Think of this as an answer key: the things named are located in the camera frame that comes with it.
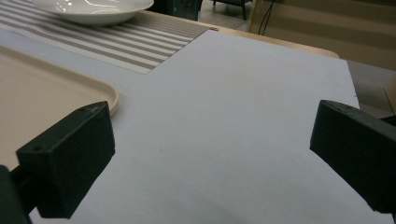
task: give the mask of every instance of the chair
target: chair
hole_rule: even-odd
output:
[[[236,7],[241,7],[242,8],[242,13],[244,15],[244,21],[247,19],[247,11],[245,8],[245,3],[251,2],[251,0],[213,0],[213,6],[216,5],[216,2],[236,6]]]

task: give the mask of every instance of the wooden table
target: wooden table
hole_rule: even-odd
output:
[[[145,13],[152,14],[152,13],[155,13],[155,12],[145,11]],[[222,33],[226,33],[226,34],[230,34],[230,35],[242,36],[242,37],[246,37],[246,38],[250,38],[250,39],[259,40],[259,41],[262,41],[262,42],[276,44],[276,45],[279,45],[279,46],[284,46],[284,47],[293,48],[293,49],[301,49],[301,50],[306,50],[306,51],[314,52],[314,53],[321,54],[321,55],[326,55],[326,56],[329,56],[329,57],[339,58],[338,54],[336,54],[336,53],[334,53],[332,51],[326,50],[326,49],[314,48],[314,47],[310,47],[310,46],[307,46],[307,45],[292,43],[292,42],[289,42],[289,41],[275,39],[275,38],[268,37],[268,36],[263,36],[263,35],[254,35],[254,34],[251,34],[251,33],[242,32],[242,31],[238,31],[238,30],[233,30],[233,29],[229,29],[229,28],[225,28],[225,27],[221,27],[221,26],[217,26],[217,25],[211,25],[211,24],[207,24],[207,23],[202,23],[202,22],[198,22],[198,21],[190,21],[190,20],[185,20],[185,19],[176,18],[176,17],[170,17],[170,16],[167,16],[167,15],[158,14],[158,13],[155,13],[155,14],[156,15],[161,15],[165,20],[186,21],[186,22],[190,22],[192,24],[198,24],[198,25],[207,26],[207,27],[210,27],[212,30],[216,30],[216,31],[219,31],[219,32],[222,32]]]

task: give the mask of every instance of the cable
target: cable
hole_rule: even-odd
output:
[[[271,5],[268,7],[267,11],[265,12],[264,17],[262,18],[262,22],[260,23],[260,28],[259,28],[258,35],[264,35],[265,29],[267,28],[267,25],[268,25],[268,21],[270,20],[270,16],[271,16],[272,7],[274,5],[274,2],[275,2],[275,0],[271,1]],[[267,19],[267,21],[266,21],[266,23],[264,25],[264,29],[262,30],[262,25],[264,24],[264,21],[267,18],[267,15],[268,15],[268,19]]]

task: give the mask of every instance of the beige tray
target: beige tray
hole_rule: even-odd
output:
[[[75,109],[119,94],[105,82],[0,46],[0,164],[18,165],[15,151]]]

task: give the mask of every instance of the screw hole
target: screw hole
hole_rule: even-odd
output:
[[[41,147],[40,147],[40,146],[37,146],[37,147],[34,147],[34,148],[33,148],[33,151],[39,151],[39,150],[41,150]]]

